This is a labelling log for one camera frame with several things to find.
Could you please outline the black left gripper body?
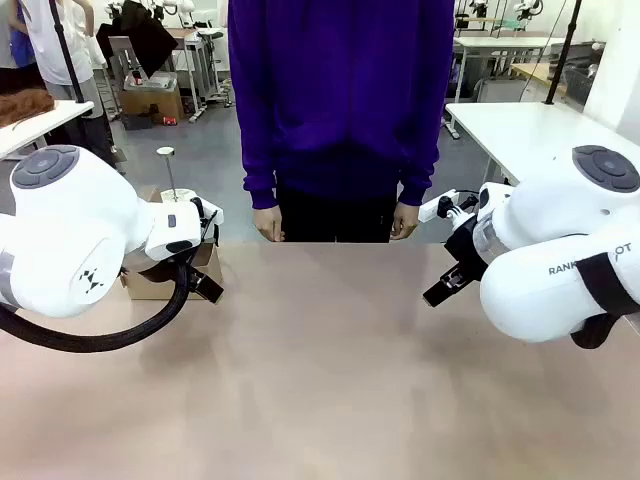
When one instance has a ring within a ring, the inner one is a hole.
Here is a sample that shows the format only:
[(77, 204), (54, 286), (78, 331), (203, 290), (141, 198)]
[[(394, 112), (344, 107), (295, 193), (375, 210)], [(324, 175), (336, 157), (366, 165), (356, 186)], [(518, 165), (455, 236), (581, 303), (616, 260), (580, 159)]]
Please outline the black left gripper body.
[(137, 277), (153, 283), (174, 281), (181, 269), (180, 263), (175, 259), (156, 261), (144, 252), (131, 252), (123, 260), (123, 282), (131, 284)]

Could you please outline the person's left hand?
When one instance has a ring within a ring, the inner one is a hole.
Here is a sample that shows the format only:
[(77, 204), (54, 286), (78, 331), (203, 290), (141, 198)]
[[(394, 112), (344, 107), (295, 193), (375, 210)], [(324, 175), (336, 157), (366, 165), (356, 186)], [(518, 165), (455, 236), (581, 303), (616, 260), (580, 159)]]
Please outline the person's left hand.
[(390, 239), (398, 241), (408, 238), (418, 226), (419, 207), (398, 202), (393, 215)]

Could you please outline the person's right hand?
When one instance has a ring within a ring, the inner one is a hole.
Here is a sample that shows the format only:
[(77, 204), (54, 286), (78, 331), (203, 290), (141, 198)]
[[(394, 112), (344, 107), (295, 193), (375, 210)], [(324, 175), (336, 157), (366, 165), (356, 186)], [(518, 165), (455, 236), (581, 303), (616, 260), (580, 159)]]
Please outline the person's right hand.
[(282, 214), (279, 206), (253, 210), (253, 223), (256, 230), (269, 242), (283, 242)]

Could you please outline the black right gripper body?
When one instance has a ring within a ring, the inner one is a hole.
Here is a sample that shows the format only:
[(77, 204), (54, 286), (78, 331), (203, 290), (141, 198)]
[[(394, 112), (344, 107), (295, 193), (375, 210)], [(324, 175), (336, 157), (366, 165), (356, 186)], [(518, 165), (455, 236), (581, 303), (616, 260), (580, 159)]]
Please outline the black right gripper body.
[(488, 265), (476, 250), (473, 231), (477, 217), (473, 214), (458, 226), (445, 242), (445, 249), (457, 261), (445, 275), (454, 281), (480, 281)]

